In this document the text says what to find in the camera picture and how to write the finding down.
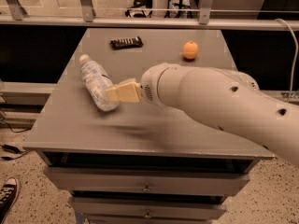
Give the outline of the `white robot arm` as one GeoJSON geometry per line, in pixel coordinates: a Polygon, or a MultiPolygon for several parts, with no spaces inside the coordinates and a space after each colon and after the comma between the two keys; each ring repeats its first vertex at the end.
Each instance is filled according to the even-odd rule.
{"type": "Polygon", "coordinates": [[[299,107],[272,98],[249,83],[248,75],[211,67],[162,63],[140,81],[125,80],[106,89],[112,102],[153,105],[183,111],[208,127],[268,147],[299,166],[299,107]]]}

